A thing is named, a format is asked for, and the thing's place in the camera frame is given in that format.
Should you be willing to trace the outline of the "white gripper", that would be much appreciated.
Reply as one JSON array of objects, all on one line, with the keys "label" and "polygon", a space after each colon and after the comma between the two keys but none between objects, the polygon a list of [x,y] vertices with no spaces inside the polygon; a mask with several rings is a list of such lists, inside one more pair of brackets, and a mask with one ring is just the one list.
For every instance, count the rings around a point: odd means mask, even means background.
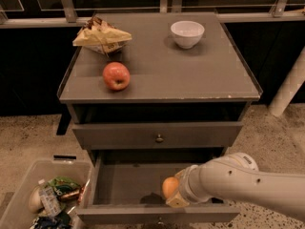
[{"label": "white gripper", "polygon": [[191,165],[174,175],[179,179],[178,191],[166,199],[172,208],[184,208],[190,204],[205,203],[210,195],[203,189],[203,182],[198,176],[199,166]]}]

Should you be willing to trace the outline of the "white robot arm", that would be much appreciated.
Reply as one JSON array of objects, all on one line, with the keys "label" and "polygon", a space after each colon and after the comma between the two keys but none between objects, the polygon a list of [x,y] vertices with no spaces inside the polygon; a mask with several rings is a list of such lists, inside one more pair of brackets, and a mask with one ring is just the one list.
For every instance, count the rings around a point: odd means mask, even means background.
[{"label": "white robot arm", "polygon": [[305,176],[261,172],[245,153],[189,166],[166,178],[162,192],[172,208],[218,198],[252,203],[305,221]]}]

